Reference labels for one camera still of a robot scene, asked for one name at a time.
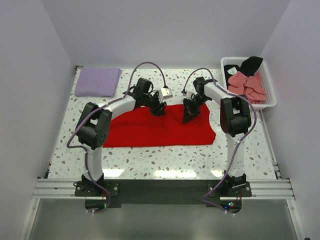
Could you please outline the red t shirt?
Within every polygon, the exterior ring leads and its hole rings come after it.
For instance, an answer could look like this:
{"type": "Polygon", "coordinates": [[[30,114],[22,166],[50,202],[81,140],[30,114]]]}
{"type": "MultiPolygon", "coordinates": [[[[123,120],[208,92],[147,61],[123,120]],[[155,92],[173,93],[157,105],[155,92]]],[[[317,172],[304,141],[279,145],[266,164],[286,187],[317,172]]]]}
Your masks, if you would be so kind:
{"type": "Polygon", "coordinates": [[[200,107],[200,115],[183,123],[184,106],[169,105],[166,115],[154,116],[149,108],[126,112],[111,121],[105,148],[211,145],[216,133],[210,125],[210,110],[200,107]]]}

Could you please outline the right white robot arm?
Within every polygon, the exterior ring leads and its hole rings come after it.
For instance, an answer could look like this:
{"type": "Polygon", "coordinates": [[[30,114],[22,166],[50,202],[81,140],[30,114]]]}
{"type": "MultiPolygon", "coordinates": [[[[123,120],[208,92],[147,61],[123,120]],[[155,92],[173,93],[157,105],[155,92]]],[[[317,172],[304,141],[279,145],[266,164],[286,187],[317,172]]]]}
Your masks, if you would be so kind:
{"type": "Polygon", "coordinates": [[[228,93],[212,79],[197,77],[193,81],[196,94],[188,93],[183,99],[183,122],[200,115],[200,107],[207,101],[220,106],[220,127],[227,139],[227,166],[222,179],[209,191],[222,196],[235,196],[246,187],[245,137],[252,124],[250,105],[244,95],[228,93]]]}

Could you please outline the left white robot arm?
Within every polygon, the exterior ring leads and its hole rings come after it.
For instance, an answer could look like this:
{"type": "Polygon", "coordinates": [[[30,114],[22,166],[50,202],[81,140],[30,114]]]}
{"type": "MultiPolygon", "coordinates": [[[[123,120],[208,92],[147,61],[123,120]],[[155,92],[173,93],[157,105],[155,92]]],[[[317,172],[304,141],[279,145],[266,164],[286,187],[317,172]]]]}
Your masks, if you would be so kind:
{"type": "Polygon", "coordinates": [[[76,191],[110,197],[104,183],[102,148],[108,139],[112,120],[140,107],[149,108],[154,116],[163,116],[167,106],[165,100],[172,96],[169,87],[154,89],[150,80],[139,78],[137,84],[129,87],[122,97],[101,106],[87,103],[72,135],[78,137],[78,147],[84,150],[84,172],[81,181],[75,184],[76,191]]]}

